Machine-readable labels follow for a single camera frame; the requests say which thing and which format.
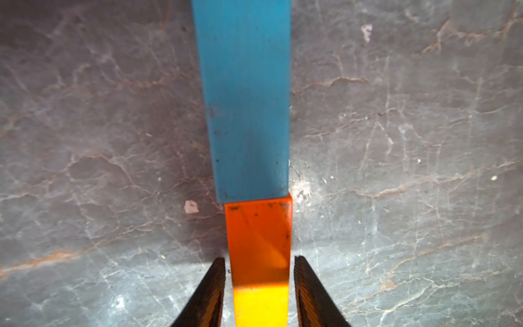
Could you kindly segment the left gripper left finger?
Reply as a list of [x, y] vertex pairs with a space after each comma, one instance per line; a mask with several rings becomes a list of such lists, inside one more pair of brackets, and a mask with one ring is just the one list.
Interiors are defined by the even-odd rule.
[[171, 327], [220, 327], [225, 283], [225, 259], [217, 258]]

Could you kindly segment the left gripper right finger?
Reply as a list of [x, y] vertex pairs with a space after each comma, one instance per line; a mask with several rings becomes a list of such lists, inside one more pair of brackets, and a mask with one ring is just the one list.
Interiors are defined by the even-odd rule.
[[294, 283], [299, 327], [351, 327], [304, 256], [296, 256]]

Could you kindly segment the orange block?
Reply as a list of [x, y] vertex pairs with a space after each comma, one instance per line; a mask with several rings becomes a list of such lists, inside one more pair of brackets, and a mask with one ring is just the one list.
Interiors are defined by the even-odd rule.
[[291, 196], [225, 205], [237, 326], [287, 326]]

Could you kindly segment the teal block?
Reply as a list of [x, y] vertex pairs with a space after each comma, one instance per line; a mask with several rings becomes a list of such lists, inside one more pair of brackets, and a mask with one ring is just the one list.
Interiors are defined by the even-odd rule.
[[289, 1], [192, 2], [217, 199], [289, 192]]

